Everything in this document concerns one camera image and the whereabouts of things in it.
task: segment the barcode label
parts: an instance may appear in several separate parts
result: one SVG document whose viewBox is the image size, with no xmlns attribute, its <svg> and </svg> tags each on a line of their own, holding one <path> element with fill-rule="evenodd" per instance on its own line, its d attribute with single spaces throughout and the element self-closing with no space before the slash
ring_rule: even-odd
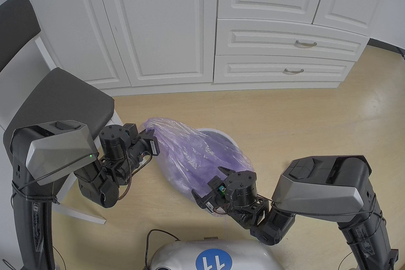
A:
<svg viewBox="0 0 405 270">
<path fill-rule="evenodd" d="M 154 142 L 154 141 L 150 141 L 150 143 L 151 143 L 152 153 L 153 153 L 154 155 L 157 155 L 158 152 L 156 151 L 155 142 Z"/>
<path fill-rule="evenodd" d="M 210 210 L 210 212 L 214 212 L 214 206 L 212 206 L 212 204 L 211 204 L 210 202 L 207 202 L 207 203 L 205 204 L 205 206 L 208 207 L 208 209 Z"/>
</svg>

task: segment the light wood floor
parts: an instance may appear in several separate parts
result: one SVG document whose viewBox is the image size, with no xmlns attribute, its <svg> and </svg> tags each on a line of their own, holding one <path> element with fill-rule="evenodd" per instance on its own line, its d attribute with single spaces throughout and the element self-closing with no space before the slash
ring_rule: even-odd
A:
<svg viewBox="0 0 405 270">
<path fill-rule="evenodd" d="M 115 98 L 115 109 L 124 123 L 140 125 L 160 116 L 228 133 L 251 159 L 258 191 L 266 197 L 293 159 L 365 155 L 391 247 L 400 251 L 395 268 L 404 264 L 405 61 L 400 55 L 368 46 L 337 89 L 127 96 Z M 63 202 L 107 219 L 105 225 L 96 225 L 53 214 L 54 245 L 68 270 L 141 270 L 146 234 L 152 228 L 182 240 L 252 238 L 231 218 L 213 217 L 183 198 L 153 162 L 134 176 L 129 194 L 113 208 L 86 200 L 77 185 Z M 150 255 L 170 241 L 164 234 L 153 234 Z M 350 252 L 336 223 L 301 216 L 272 250 L 287 270 L 336 270 Z M 341 269 L 351 267 L 356 267 L 352 256 Z"/>
</svg>

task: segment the purple plastic bag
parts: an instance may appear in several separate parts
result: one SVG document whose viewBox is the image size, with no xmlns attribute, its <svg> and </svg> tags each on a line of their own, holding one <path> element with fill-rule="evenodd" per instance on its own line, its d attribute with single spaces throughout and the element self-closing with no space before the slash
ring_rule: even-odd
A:
<svg viewBox="0 0 405 270">
<path fill-rule="evenodd" d="M 191 189 L 203 197 L 211 191 L 207 182 L 214 176 L 226 178 L 219 166 L 253 171 L 242 151 L 220 135 L 206 135 L 169 118 L 150 118 L 143 128 L 155 130 L 160 148 L 155 158 L 166 179 L 193 202 Z"/>
</svg>

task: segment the blue circular logo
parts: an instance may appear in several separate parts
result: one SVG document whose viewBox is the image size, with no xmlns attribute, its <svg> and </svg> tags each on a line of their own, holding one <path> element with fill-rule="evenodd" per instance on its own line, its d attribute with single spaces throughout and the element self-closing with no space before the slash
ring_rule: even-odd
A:
<svg viewBox="0 0 405 270">
<path fill-rule="evenodd" d="M 197 270 L 230 270 L 232 258 L 224 250 L 211 248 L 200 253 L 196 260 Z"/>
</svg>

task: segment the gray chair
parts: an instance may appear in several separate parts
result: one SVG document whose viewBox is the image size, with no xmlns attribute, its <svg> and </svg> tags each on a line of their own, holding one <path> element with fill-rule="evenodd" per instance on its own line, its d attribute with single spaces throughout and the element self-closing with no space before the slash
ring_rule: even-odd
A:
<svg viewBox="0 0 405 270">
<path fill-rule="evenodd" d="M 113 98 L 74 75 L 52 66 L 51 57 L 39 38 L 40 31 L 38 20 L 29 0 L 7 0 L 0 5 L 0 72 L 33 38 L 51 68 L 48 75 L 39 82 L 24 101 L 4 132 L 3 143 L 11 163 L 13 163 L 13 156 L 10 151 L 10 143 L 13 131 L 17 128 L 55 120 L 75 120 L 88 125 L 98 147 L 98 134 L 105 125 L 122 124 L 114 111 Z M 66 178 L 55 182 L 58 189 L 62 188 L 58 194 L 60 201 L 75 181 L 73 174 L 67 180 Z M 55 204 L 53 207 L 54 210 L 70 216 L 98 223 L 105 222 L 103 218 L 81 213 L 67 208 L 63 204 Z"/>
</svg>

